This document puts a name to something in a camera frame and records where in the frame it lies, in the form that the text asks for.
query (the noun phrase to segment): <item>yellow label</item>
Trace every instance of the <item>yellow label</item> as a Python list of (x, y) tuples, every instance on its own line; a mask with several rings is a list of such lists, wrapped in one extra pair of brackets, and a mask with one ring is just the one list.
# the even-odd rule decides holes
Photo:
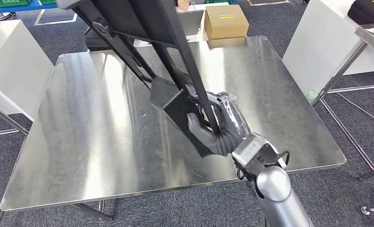
[(232, 15), (224, 15), (224, 16), (220, 16), (220, 19), (231, 19), (233, 18)]

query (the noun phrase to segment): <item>black bag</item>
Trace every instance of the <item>black bag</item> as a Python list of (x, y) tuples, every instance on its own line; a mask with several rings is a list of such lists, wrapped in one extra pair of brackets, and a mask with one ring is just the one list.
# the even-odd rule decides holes
[(356, 0), (348, 16), (359, 25), (374, 24), (374, 0)]

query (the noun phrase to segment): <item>cardboard box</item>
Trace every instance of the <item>cardboard box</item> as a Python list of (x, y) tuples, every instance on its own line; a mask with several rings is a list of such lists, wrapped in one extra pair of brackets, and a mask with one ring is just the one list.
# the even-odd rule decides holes
[(239, 5), (206, 7), (205, 31), (209, 40), (245, 37), (248, 27)]

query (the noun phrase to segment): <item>stainless steel table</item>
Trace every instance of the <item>stainless steel table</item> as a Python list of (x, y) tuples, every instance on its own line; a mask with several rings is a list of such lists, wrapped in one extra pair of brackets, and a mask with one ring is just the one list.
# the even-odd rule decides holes
[[(289, 172), (346, 162), (266, 37), (190, 46), (206, 90), (236, 96), (251, 129), (291, 151)], [(152, 47), (138, 51), (169, 77)], [(76, 204), (93, 213), (80, 204), (236, 180), (231, 157), (200, 158), (112, 51), (73, 53), (57, 62), (0, 208)]]

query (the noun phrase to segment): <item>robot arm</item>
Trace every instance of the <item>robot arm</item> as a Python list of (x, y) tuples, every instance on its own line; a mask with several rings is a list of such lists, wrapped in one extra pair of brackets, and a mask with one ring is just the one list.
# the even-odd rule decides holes
[[(291, 189), (286, 163), (265, 138), (251, 132), (227, 93), (213, 94), (203, 86), (171, 0), (57, 0), (71, 8), (151, 90), (150, 102), (178, 126), (201, 157), (231, 155), (237, 176), (256, 190), (271, 227), (311, 227), (311, 221)], [(173, 81), (155, 74), (133, 46), (133, 39), (150, 42)], [(174, 64), (167, 48), (177, 49), (188, 73)]]
[(223, 138), (200, 127), (195, 122), (196, 118), (189, 116), (192, 133), (214, 154), (226, 156), (231, 153), (238, 177), (241, 180), (245, 177), (253, 183), (259, 204), (271, 227), (313, 227), (284, 170), (286, 163), (282, 157), (287, 155), (288, 164), (289, 152), (279, 154), (265, 138), (251, 132), (237, 105), (227, 94), (218, 95), (218, 99), (221, 100), (218, 103), (221, 111), (217, 118), (223, 119), (219, 124), (220, 131), (228, 132), (230, 139), (226, 141), (235, 139), (239, 143), (235, 147), (233, 143), (225, 145), (226, 142), (220, 142)]

